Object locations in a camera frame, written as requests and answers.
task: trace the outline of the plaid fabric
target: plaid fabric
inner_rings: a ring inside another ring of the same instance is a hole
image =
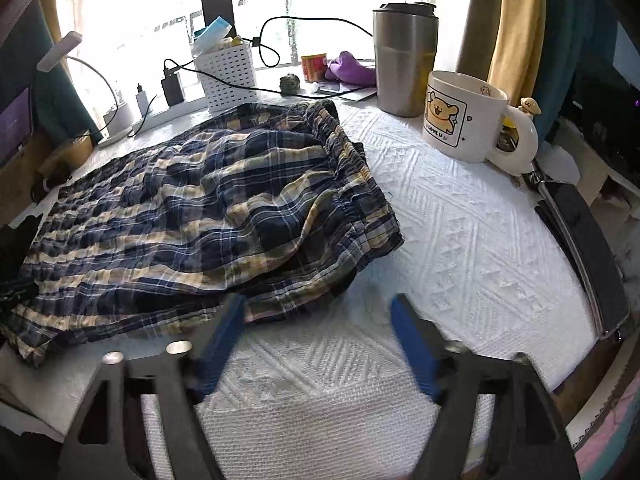
[[[61,189],[21,270],[40,294],[2,330],[38,365],[52,346],[184,330],[230,292],[247,322],[273,319],[401,243],[331,101],[243,104]]]

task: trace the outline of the mug handle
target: mug handle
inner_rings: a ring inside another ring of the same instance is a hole
[[[523,173],[529,173],[533,171],[531,169],[531,161],[538,152],[538,132],[536,127],[524,112],[513,106],[507,106],[504,115],[516,125],[518,145],[513,152],[504,152],[494,146],[488,153],[487,158],[498,168],[509,174],[518,176]]]

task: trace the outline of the teal curtain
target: teal curtain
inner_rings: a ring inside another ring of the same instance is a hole
[[[583,53],[613,62],[618,20],[605,0],[546,0],[545,39],[533,98],[540,140],[553,125]]]
[[[82,104],[62,65],[51,72],[36,70],[53,46],[39,0],[33,0],[0,46],[0,110],[27,86],[31,86],[36,125],[45,130],[54,146],[85,130],[96,144],[102,134]]]

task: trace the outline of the purple object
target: purple object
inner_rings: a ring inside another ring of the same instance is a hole
[[[0,113],[0,166],[4,166],[30,133],[31,112],[27,87]]]
[[[373,87],[376,85],[376,69],[362,66],[351,52],[343,50],[340,56],[329,62],[324,76],[343,83]]]

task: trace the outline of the laptop screen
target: laptop screen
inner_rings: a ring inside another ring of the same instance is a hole
[[[31,133],[29,87],[0,112],[0,166],[4,166]]]

